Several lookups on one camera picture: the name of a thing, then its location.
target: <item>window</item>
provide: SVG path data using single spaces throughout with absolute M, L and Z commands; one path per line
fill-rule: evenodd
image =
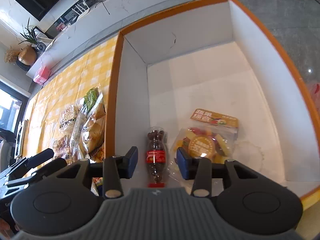
M 0 128 L 17 134 L 28 99 L 0 82 Z

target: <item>red bottle label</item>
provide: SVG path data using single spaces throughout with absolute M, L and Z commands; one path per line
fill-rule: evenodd
M 147 151 L 147 163 L 165 163 L 165 151 Z

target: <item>decorative item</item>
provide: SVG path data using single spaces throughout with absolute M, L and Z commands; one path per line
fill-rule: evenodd
M 47 48 L 47 46 L 43 42 L 40 41 L 40 42 L 37 43 L 36 48 L 40 52 L 44 52 L 45 49 Z
M 20 50 L 14 49 L 10 46 L 10 49 L 7 50 L 4 57 L 4 62 L 6 63 L 14 63 L 18 60 Z
M 32 65 L 36 62 L 37 53 L 31 46 L 26 46 L 20 52 L 18 59 L 25 65 Z
M 56 29 L 57 29 L 58 32 L 62 32 L 65 27 L 66 27 L 66 25 L 65 25 L 64 23 L 60 23 L 60 24 L 56 27 Z
M 30 21 L 30 18 L 29 18 L 29 20 L 28 20 L 28 28 L 25 28 L 25 29 L 28 31 L 29 35 L 27 35 L 27 34 L 24 32 L 24 30 L 23 30 L 23 34 L 22 34 L 22 33 L 20 33 L 20 34 L 26 39 L 25 41 L 28 41 L 28 42 L 30 42 L 31 44 L 37 44 L 38 41 L 37 41 L 36 33 L 35 33 L 35 28 L 36 28 L 36 27 L 33 27 L 31 30 L 29 30 L 29 21 Z
M 39 85 L 43 85 L 49 78 L 51 70 L 46 66 L 42 66 L 39 68 L 33 78 L 33 81 L 38 83 Z

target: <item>round black disc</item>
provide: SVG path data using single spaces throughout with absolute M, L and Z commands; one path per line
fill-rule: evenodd
M 300 199 L 268 179 L 241 179 L 216 201 L 221 217 L 239 230 L 273 235 L 294 228 L 302 215 Z
M 99 206 L 99 199 L 73 179 L 47 178 L 13 199 L 11 215 L 22 230 L 52 236 L 85 225 Z

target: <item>orange product label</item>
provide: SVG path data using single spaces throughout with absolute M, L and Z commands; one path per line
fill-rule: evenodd
M 204 109 L 196 109 L 190 119 L 213 125 L 238 128 L 238 119 L 229 115 L 219 114 Z
M 147 151 L 147 163 L 165 163 L 165 151 Z
M 216 153 L 212 138 L 201 135 L 195 136 L 190 141 L 188 149 L 192 157 L 211 158 Z

